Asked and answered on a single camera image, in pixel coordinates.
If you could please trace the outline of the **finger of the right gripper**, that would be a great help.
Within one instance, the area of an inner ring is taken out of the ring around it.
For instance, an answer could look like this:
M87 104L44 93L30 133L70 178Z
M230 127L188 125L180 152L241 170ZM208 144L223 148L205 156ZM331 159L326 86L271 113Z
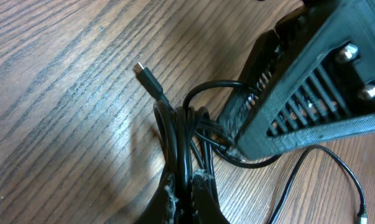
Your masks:
M248 125L248 117L256 100L266 89L279 60L287 51L288 33L296 31L294 27L288 27L286 31L273 27L256 39L238 77L243 86L233 88L217 118L227 140L236 143L239 133Z
M279 20L282 54L236 136L249 159L375 132L375 0L305 1Z

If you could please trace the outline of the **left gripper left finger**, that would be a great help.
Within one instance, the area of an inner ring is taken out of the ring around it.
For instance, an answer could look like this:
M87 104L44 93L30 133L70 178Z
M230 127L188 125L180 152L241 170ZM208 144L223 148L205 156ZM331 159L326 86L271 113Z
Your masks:
M166 173L148 206L134 224L175 223L178 198L175 196L175 175Z

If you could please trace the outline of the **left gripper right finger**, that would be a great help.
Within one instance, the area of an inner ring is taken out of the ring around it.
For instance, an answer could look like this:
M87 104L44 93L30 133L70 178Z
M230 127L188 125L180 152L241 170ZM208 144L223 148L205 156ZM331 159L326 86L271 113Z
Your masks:
M192 175L192 219L194 224L229 224L210 193L206 182L213 176L203 169Z

